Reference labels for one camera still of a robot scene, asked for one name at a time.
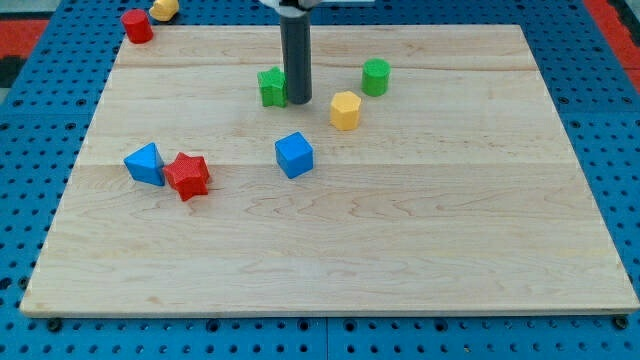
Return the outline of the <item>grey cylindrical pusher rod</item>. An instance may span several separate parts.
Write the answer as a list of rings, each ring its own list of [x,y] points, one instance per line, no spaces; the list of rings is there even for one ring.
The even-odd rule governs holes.
[[[279,14],[288,100],[306,104],[312,98],[310,13],[282,7]]]

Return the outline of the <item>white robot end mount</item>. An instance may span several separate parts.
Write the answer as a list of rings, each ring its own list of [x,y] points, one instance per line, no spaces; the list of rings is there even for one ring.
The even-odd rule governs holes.
[[[259,0],[273,9],[285,7],[294,9],[313,9],[318,6],[367,7],[373,6],[375,0]]]

